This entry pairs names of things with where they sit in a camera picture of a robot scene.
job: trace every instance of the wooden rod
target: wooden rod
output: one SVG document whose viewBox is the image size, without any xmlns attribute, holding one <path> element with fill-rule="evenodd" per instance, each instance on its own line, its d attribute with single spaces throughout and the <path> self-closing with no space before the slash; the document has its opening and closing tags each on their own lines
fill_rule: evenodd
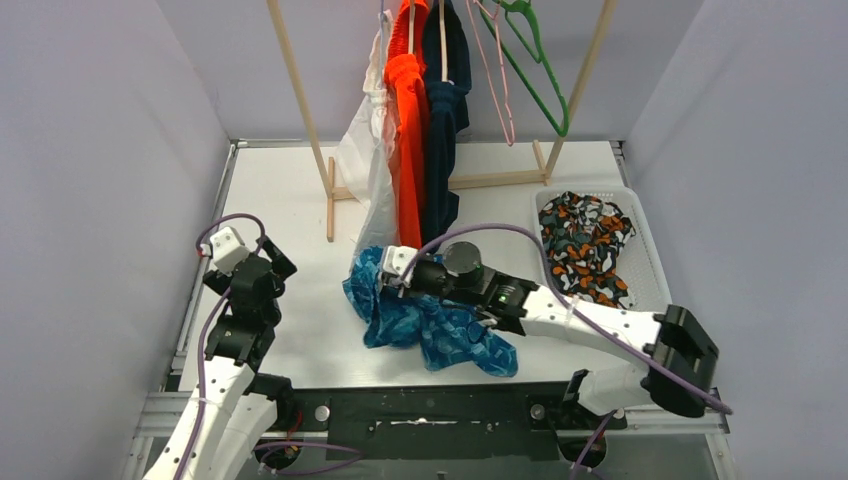
<svg viewBox="0 0 848 480">
<path fill-rule="evenodd" d="M 547 187 L 551 184 L 551 177 L 548 176 L 545 170 L 545 154 L 542 153 L 542 145 L 538 140 L 533 140 L 533 156 L 536 157 L 536 165 L 539 166 L 539 171 L 545 172 L 545 179 L 542 183 Z"/>
<path fill-rule="evenodd" d="M 504 185 L 522 185 L 525 183 L 543 183 L 545 181 L 544 170 L 520 170 L 516 172 L 484 173 L 480 175 L 463 175 L 451 177 L 448 188 L 451 190 L 464 190 L 467 188 L 500 187 Z M 333 189 L 334 200 L 349 200 L 354 198 L 345 187 Z"/>
<path fill-rule="evenodd" d="M 336 184 L 336 159 L 330 157 L 329 165 L 330 187 Z M 332 194 L 327 197 L 327 241 L 332 243 L 336 236 L 336 201 Z"/>
<path fill-rule="evenodd" d="M 574 83 L 574 88 L 571 90 L 571 97 L 568 99 L 569 125 L 574 119 L 574 112 L 577 111 L 577 106 L 580 105 L 580 99 L 583 97 L 583 91 L 586 89 L 589 77 L 592 76 L 592 69 L 595 68 L 598 52 L 601 49 L 601 44 L 604 43 L 604 37 L 607 35 L 609 24 L 612 21 L 612 14 L 615 12 L 617 4 L 618 0 L 604 0 L 604 5 L 601 7 L 598 23 L 595 25 L 595 33 L 592 35 L 592 41 L 589 43 L 589 51 L 586 52 L 586 56 L 583 58 L 583 65 L 580 66 L 580 73 L 577 74 L 577 81 Z M 556 167 L 556 162 L 562 151 L 563 142 L 565 142 L 565 137 L 557 137 L 553 147 L 551 147 L 551 154 L 548 156 L 548 163 L 545 165 L 547 177 L 551 176 L 554 167 Z"/>
<path fill-rule="evenodd" d="M 321 175 L 321 183 L 324 184 L 324 193 L 326 193 L 327 198 L 332 198 L 333 187 L 330 178 L 327 176 L 327 167 L 324 165 L 321 147 L 318 145 L 318 134 L 315 132 L 312 114 L 309 113 L 309 104 L 306 103 L 306 95 L 303 93 L 303 83 L 300 81 L 300 73 L 294 60 L 294 51 L 291 42 L 289 42 L 286 25 L 283 23 L 280 4 L 278 0 L 267 0 L 267 2 L 268 12 L 271 14 L 271 21 L 274 23 L 274 31 L 277 32 L 277 41 L 280 43 L 280 51 L 283 54 L 283 60 L 286 62 L 286 70 L 289 72 L 294 95 L 297 97 L 297 106 L 300 107 L 300 115 L 303 117 L 303 125 L 306 127 L 306 133 L 309 134 L 309 143 L 312 145 L 312 154 L 315 155 L 315 164 L 318 167 L 318 173 Z"/>
</svg>

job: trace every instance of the gray wall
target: gray wall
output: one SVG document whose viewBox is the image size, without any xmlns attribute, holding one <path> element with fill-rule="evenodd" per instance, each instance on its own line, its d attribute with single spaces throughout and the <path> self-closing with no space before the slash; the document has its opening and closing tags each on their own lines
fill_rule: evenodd
<svg viewBox="0 0 848 480">
<path fill-rule="evenodd" d="M 848 477 L 848 3 L 707 0 L 628 137 L 752 479 Z"/>
<path fill-rule="evenodd" d="M 624 138 L 703 0 L 619 2 L 571 133 L 579 138 Z M 338 140 L 362 100 L 362 80 L 377 31 L 378 0 L 281 0 L 318 134 Z M 568 98 L 602 0 L 536 0 L 544 45 Z M 197 69 L 230 138 L 306 138 L 265 2 L 160 0 L 177 38 Z M 386 0 L 397 11 L 400 0 Z M 503 140 L 465 0 L 454 0 L 471 47 L 474 88 L 468 98 L 466 140 Z M 494 39 L 482 20 L 489 65 Z M 506 43 L 518 41 L 504 28 Z M 533 83 L 553 102 L 541 66 L 520 57 Z M 516 132 L 523 139 L 554 133 L 509 65 Z M 494 77 L 499 89 L 499 73 Z"/>
<path fill-rule="evenodd" d="M 153 0 L 4 1 L 0 45 L 0 477 L 119 478 L 227 140 Z"/>
</svg>

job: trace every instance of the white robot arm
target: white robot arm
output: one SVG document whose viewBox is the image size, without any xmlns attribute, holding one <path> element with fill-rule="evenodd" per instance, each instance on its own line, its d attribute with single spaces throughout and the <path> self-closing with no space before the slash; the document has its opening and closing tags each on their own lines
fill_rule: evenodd
<svg viewBox="0 0 848 480">
<path fill-rule="evenodd" d="M 515 278 L 481 262 L 468 242 L 450 245 L 441 263 L 422 259 L 406 272 L 417 250 L 388 247 L 383 254 L 382 283 L 401 296 L 428 294 L 475 308 L 492 328 L 519 335 L 554 337 L 601 350 L 628 362 L 621 367 L 575 372 L 565 395 L 594 415 L 655 403 L 685 417 L 704 415 L 704 401 L 610 342 L 574 315 L 581 313 L 604 331 L 650 357 L 704 392 L 709 391 L 718 347 L 685 308 L 666 312 L 632 312 L 570 299 L 562 305 L 553 292 L 535 282 Z"/>
<path fill-rule="evenodd" d="M 267 238 L 260 246 L 270 260 L 250 252 L 230 227 L 209 241 L 203 248 L 217 270 L 203 281 L 231 311 L 221 312 L 202 353 L 203 395 L 198 384 L 145 480 L 232 480 L 261 435 L 275 424 L 285 428 L 294 411 L 291 381 L 257 372 L 280 321 L 276 299 L 297 269 Z"/>
</svg>

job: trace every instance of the patterned cloth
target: patterned cloth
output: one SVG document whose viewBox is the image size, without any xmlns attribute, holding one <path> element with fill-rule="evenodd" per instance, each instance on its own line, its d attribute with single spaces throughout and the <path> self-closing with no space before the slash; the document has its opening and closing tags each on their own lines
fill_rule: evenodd
<svg viewBox="0 0 848 480">
<path fill-rule="evenodd" d="M 398 298 L 388 287 L 377 292 L 382 255 L 383 247 L 363 250 L 350 278 L 342 282 L 348 301 L 368 325 L 363 338 L 366 347 L 420 344 L 424 366 L 430 371 L 472 361 L 489 375 L 515 375 L 515 347 L 484 330 L 469 310 L 448 302 L 457 308 L 445 308 L 431 296 Z"/>
<path fill-rule="evenodd" d="M 560 290 L 608 307 L 633 306 L 616 258 L 633 224 L 614 203 L 565 192 L 539 212 L 542 243 Z"/>
</svg>

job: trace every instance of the orange shirt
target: orange shirt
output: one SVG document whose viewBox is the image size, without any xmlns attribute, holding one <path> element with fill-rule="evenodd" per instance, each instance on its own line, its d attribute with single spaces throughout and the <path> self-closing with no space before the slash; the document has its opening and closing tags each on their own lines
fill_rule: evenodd
<svg viewBox="0 0 848 480">
<path fill-rule="evenodd" d="M 395 152 L 399 171 L 392 178 L 397 191 L 398 235 L 401 245 L 421 248 L 420 215 L 424 212 L 424 144 L 430 125 L 430 107 L 421 74 L 426 66 L 421 35 L 430 8 L 415 0 L 414 54 L 409 54 L 409 0 L 403 0 L 389 41 L 386 86 L 395 92 L 399 123 Z"/>
</svg>

